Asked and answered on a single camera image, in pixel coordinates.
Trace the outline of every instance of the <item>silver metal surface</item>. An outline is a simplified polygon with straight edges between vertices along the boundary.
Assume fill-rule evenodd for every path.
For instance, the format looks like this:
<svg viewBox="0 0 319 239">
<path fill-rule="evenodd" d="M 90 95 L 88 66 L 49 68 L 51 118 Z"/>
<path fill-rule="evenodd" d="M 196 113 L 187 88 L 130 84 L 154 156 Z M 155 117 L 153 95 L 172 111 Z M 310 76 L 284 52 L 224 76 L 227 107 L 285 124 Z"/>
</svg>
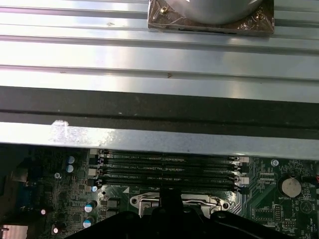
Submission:
<svg viewBox="0 0 319 239">
<path fill-rule="evenodd" d="M 263 0 L 166 0 L 179 14 L 206 24 L 226 24 L 251 14 Z"/>
<path fill-rule="evenodd" d="M 319 1 L 271 38 L 147 29 L 147 0 L 2 0 L 0 86 L 319 103 Z"/>
<path fill-rule="evenodd" d="M 319 141 L 0 122 L 0 142 L 318 160 Z"/>
<path fill-rule="evenodd" d="M 279 165 L 279 161 L 276 160 L 276 159 L 273 159 L 273 160 L 271 160 L 271 165 L 272 165 L 273 167 L 277 167 L 277 166 Z"/>
<path fill-rule="evenodd" d="M 28 226 L 3 225 L 0 228 L 1 239 L 26 239 Z"/>
</svg>

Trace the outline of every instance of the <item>integrated circuit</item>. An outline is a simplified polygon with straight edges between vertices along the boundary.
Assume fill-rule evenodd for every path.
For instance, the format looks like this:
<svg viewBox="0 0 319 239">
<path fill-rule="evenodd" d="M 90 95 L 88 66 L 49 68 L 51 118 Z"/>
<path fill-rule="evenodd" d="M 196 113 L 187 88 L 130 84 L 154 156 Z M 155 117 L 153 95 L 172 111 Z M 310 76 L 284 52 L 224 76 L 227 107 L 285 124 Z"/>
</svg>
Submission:
<svg viewBox="0 0 319 239">
<path fill-rule="evenodd" d="M 118 210 L 109 209 L 106 211 L 106 218 L 110 218 L 118 213 Z"/>
<path fill-rule="evenodd" d="M 119 201 L 118 201 L 118 200 L 109 199 L 109 200 L 108 200 L 107 207 L 108 207 L 108 208 L 117 208 L 117 207 L 118 207 L 118 204 L 119 204 Z"/>
<path fill-rule="evenodd" d="M 107 213 L 106 211 L 100 211 L 101 216 L 106 216 L 106 213 Z"/>
<path fill-rule="evenodd" d="M 80 222 L 81 221 L 81 215 L 80 214 L 73 214 L 73 221 L 74 222 Z"/>
<path fill-rule="evenodd" d="M 107 205 L 108 205 L 108 201 L 106 201 L 106 200 L 101 200 L 101 205 L 102 205 L 102 206 L 107 206 Z"/>
<path fill-rule="evenodd" d="M 95 180 L 94 179 L 88 179 L 87 185 L 90 186 L 90 187 L 95 186 Z"/>
<path fill-rule="evenodd" d="M 85 172 L 84 172 L 84 171 L 80 171 L 80 172 L 78 173 L 78 177 L 79 177 L 79 178 L 85 178 Z"/>
<path fill-rule="evenodd" d="M 98 164 L 98 158 L 97 157 L 92 157 L 89 159 L 89 164 L 90 165 L 97 165 Z"/>
</svg>

